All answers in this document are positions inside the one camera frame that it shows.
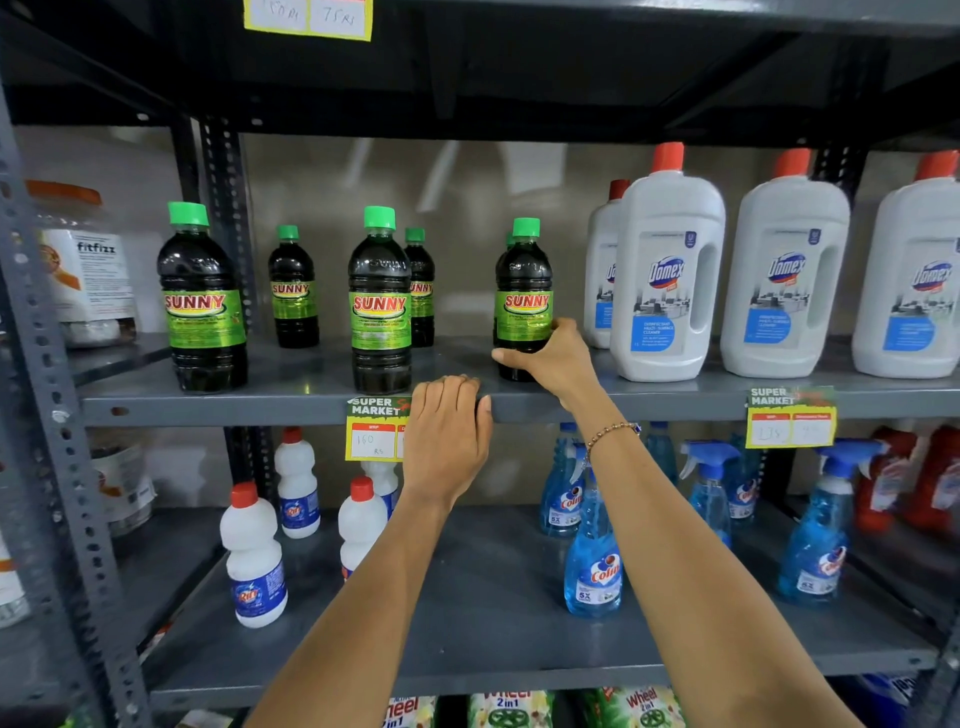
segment white bottle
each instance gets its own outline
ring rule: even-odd
[[[350,482],[350,495],[340,506],[337,528],[344,544],[340,547],[340,563],[344,580],[356,571],[373,542],[387,527],[387,505],[374,497],[373,481],[357,475]]]
[[[616,240],[620,234],[620,199],[630,180],[613,180],[610,198],[595,209],[587,224],[587,280],[584,283],[584,337],[597,349],[610,348]]]
[[[610,349],[632,381],[693,379],[707,357],[726,213],[683,166],[682,143],[658,145],[621,202]]]
[[[394,508],[396,508],[397,488],[399,488],[399,482],[394,472],[396,463],[363,460],[360,467],[373,481],[373,492],[383,498],[384,505],[387,506],[387,519],[389,519],[394,514]]]
[[[230,552],[227,575],[233,606],[245,627],[265,627],[287,606],[283,552],[275,533],[276,512],[269,502],[257,497],[256,485],[234,485],[230,507],[220,519],[220,538]]]
[[[276,486],[280,496],[280,526],[292,539],[305,539],[320,528],[320,501],[317,478],[313,474],[316,458],[310,443],[303,440],[299,427],[283,428],[283,443],[276,449],[274,467],[280,473]]]
[[[876,214],[853,366],[908,379],[948,376],[960,359],[960,184],[957,152],[925,155],[912,184]]]
[[[0,535],[0,629],[11,627],[30,615],[30,604],[23,593],[20,577],[13,570],[13,559]]]
[[[808,178],[809,165],[810,150],[788,149],[740,204],[720,334],[736,375],[808,376],[824,350],[850,202]]]

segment person's right hand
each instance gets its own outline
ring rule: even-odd
[[[566,410],[576,397],[600,386],[590,351],[573,319],[554,319],[550,340],[537,353],[494,349],[491,356],[499,364],[529,372]]]

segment person's right arm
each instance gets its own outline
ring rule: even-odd
[[[540,352],[497,349],[560,398],[589,441],[625,419],[571,319]],[[636,434],[590,454],[620,555],[692,725],[859,726],[770,597],[674,488]]]

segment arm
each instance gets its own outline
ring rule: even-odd
[[[249,728],[380,728],[410,618],[454,501],[487,460],[490,397],[465,376],[419,384],[403,491],[376,544],[270,684]]]
[[[625,418],[600,386],[586,344],[560,319],[535,354],[494,350],[573,413],[585,438]],[[737,558],[628,428],[591,457],[624,568],[693,725],[858,726]]]

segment hand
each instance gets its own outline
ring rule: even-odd
[[[493,432],[490,395],[479,379],[445,376],[414,390],[403,440],[402,493],[449,511],[487,461]]]
[[[578,397],[600,388],[590,351],[573,319],[554,319],[550,340],[537,353],[494,349],[491,356],[499,364],[529,372],[566,410]]]

